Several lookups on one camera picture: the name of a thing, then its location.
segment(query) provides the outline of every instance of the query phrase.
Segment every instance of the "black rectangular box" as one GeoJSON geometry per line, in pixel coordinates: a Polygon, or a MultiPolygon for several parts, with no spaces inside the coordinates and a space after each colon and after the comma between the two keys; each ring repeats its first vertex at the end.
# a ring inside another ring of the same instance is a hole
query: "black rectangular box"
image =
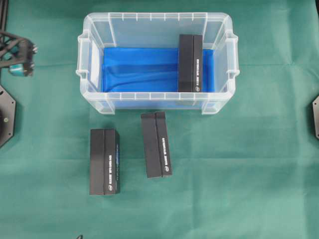
{"type": "Polygon", "coordinates": [[[148,178],[172,175],[165,112],[141,115],[148,178]]]}
{"type": "Polygon", "coordinates": [[[170,153],[168,146],[168,136],[166,127],[165,112],[156,112],[156,125],[158,130],[159,138],[159,156],[162,176],[172,175],[171,164],[170,164],[170,153]]]}
{"type": "Polygon", "coordinates": [[[192,92],[193,35],[179,35],[178,92],[192,92]]]}
{"type": "Polygon", "coordinates": [[[91,130],[90,194],[120,191],[119,135],[115,129],[91,130]]]}
{"type": "Polygon", "coordinates": [[[193,92],[202,91],[203,36],[193,36],[193,92]]]}

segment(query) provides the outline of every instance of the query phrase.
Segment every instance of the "green fabric surface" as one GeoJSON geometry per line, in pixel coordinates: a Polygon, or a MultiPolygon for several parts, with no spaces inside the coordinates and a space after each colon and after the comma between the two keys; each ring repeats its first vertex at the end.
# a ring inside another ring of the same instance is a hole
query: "green fabric surface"
{"type": "Polygon", "coordinates": [[[7,31],[38,46],[0,148],[3,239],[317,239],[319,21],[314,0],[10,0],[7,31]],[[140,114],[81,96],[77,36],[91,12],[225,12],[238,35],[235,96],[214,116],[166,111],[173,176],[147,179],[140,114]],[[89,196],[89,130],[120,134],[121,193],[89,196]]]}

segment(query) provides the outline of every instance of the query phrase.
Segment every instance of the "clear plastic storage box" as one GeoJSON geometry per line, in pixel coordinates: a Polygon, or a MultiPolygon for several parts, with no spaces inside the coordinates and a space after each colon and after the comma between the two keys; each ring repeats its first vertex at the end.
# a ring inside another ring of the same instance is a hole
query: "clear plastic storage box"
{"type": "Polygon", "coordinates": [[[85,17],[78,37],[80,91],[102,114],[112,115],[115,109],[194,109],[215,114],[235,93],[237,41],[232,20],[224,13],[92,13],[85,17]],[[101,92],[105,47],[178,47],[180,34],[203,35],[203,48],[214,50],[215,92],[101,92]]]}

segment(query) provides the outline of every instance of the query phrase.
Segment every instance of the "black hexagonal plate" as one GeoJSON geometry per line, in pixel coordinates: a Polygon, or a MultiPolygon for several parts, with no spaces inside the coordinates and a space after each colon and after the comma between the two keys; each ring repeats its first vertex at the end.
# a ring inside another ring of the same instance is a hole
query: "black hexagonal plate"
{"type": "Polygon", "coordinates": [[[319,96],[313,102],[316,137],[319,139],[319,96]]]}
{"type": "Polygon", "coordinates": [[[15,100],[0,86],[0,111],[2,112],[3,129],[0,132],[0,147],[12,136],[15,117],[15,100]]]}

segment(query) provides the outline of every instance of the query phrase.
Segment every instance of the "blue cloth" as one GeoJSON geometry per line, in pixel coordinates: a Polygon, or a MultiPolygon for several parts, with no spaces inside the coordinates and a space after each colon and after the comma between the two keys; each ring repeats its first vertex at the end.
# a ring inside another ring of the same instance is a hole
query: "blue cloth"
{"type": "MultiPolygon", "coordinates": [[[[213,50],[203,50],[203,92],[214,92],[213,50]]],[[[104,48],[103,92],[177,92],[178,48],[104,48]]]]}

